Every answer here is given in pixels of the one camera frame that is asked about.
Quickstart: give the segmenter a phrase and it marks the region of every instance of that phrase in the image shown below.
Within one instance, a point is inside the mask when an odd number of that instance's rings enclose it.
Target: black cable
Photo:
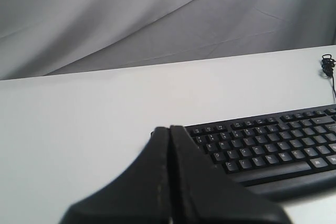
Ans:
[[[322,70],[328,78],[332,78],[332,89],[334,90],[334,95],[336,98],[335,91],[335,79],[334,79],[334,67],[335,60],[332,58],[331,54],[322,55]]]

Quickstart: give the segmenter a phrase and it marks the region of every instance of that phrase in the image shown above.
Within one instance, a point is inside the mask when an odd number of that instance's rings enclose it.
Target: white desk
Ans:
[[[57,223],[116,178],[155,126],[333,103],[319,76],[336,46],[0,82],[0,223]],[[334,223],[336,191],[284,203]]]

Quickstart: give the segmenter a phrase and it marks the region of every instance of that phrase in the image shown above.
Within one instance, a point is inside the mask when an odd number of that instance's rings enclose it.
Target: gray curtain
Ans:
[[[331,45],[334,2],[0,0],[0,78]]]

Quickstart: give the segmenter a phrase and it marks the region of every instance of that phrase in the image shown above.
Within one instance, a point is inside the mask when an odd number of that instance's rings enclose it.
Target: table surface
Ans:
[[[57,223],[131,164],[156,126],[334,103],[320,77],[336,46],[0,81],[1,223]],[[336,190],[283,202],[333,223]]]

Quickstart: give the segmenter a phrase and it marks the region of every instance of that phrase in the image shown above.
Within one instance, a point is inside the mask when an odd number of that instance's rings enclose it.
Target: keyboard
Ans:
[[[336,186],[336,105],[186,129],[216,168],[269,199]]]

